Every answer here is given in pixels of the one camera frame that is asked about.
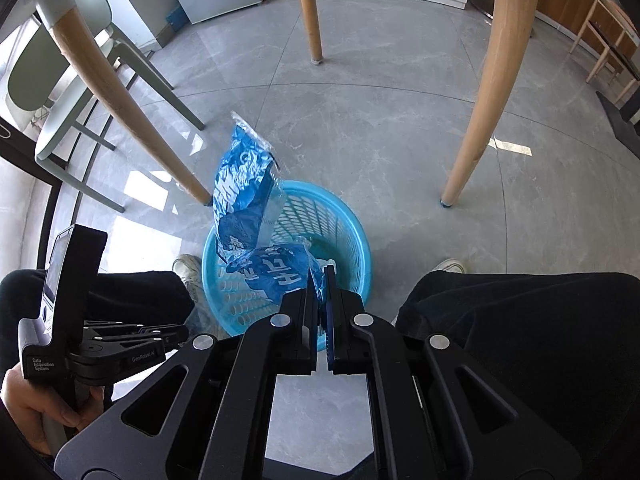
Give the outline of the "person's left hand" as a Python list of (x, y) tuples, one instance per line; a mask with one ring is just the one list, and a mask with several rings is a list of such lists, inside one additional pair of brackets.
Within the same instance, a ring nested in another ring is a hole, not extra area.
[(43, 416), (65, 427), (84, 430), (103, 413), (104, 388), (90, 387), (89, 392), (86, 402), (74, 411), (53, 389), (25, 379), (21, 365), (15, 364), (4, 375), (1, 399), (29, 445), (40, 454), (51, 455)]

